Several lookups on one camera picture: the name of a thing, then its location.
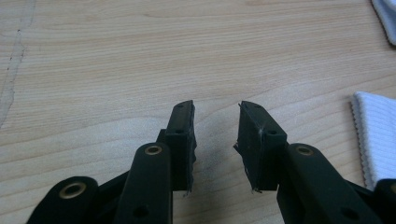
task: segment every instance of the screw hole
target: screw hole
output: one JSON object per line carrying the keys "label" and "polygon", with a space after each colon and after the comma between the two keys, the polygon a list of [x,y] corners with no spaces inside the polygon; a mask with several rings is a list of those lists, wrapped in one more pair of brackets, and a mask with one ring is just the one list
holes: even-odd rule
{"label": "screw hole", "polygon": [[147,205],[142,205],[134,210],[135,217],[146,217],[148,215],[149,215],[149,209]]}
{"label": "screw hole", "polygon": [[162,152],[163,149],[161,147],[158,146],[151,146],[151,147],[147,147],[145,149],[145,153],[152,156],[152,155],[157,155],[158,153]]}
{"label": "screw hole", "polygon": [[62,199],[72,199],[76,198],[78,195],[85,191],[87,185],[82,182],[71,183],[59,192],[59,197]]}
{"label": "screw hole", "polygon": [[341,214],[343,214],[344,217],[347,217],[349,219],[359,220],[359,214],[350,208],[342,207]]}
{"label": "screw hole", "polygon": [[314,154],[314,151],[311,148],[297,147],[296,149],[300,154],[305,156],[311,156],[312,154]]}

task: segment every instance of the white towel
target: white towel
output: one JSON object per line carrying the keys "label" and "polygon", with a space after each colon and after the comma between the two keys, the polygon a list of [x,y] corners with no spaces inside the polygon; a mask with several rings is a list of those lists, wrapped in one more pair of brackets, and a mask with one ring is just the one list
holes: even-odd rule
{"label": "white towel", "polygon": [[372,0],[390,44],[396,46],[396,0]]}
{"label": "white towel", "polygon": [[396,100],[357,91],[352,110],[365,184],[373,190],[378,180],[396,178]]}

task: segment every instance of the folded white cloth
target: folded white cloth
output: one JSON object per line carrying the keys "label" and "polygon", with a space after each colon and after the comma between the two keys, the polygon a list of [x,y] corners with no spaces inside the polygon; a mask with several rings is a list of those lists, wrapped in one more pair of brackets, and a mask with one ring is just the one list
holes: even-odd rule
{"label": "folded white cloth", "polygon": [[372,0],[389,42],[396,46],[396,0]]}
{"label": "folded white cloth", "polygon": [[357,91],[352,110],[358,129],[367,189],[380,179],[396,178],[396,100]]}

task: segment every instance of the scratch mark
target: scratch mark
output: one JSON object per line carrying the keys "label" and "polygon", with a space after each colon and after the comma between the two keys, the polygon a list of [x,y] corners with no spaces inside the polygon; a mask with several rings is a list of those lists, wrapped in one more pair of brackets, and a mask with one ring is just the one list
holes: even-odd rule
{"label": "scratch mark", "polygon": [[14,103],[14,81],[18,74],[18,68],[23,59],[26,47],[22,44],[21,32],[28,28],[33,22],[33,16],[35,14],[35,1],[27,0],[27,3],[23,9],[20,29],[17,31],[14,41],[14,49],[12,50],[11,57],[9,58],[7,76],[3,84],[3,90],[0,95],[0,129],[3,126],[9,109]]}

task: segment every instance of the light wood tabletop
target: light wood tabletop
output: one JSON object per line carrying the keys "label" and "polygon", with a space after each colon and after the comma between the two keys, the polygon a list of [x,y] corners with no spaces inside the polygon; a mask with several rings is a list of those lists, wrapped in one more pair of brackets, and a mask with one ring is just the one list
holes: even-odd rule
{"label": "light wood tabletop", "polygon": [[197,162],[174,223],[283,223],[233,149],[238,103],[363,186],[350,97],[396,98],[396,50],[369,0],[3,0],[0,83],[0,223],[67,177],[129,170],[186,100]]}

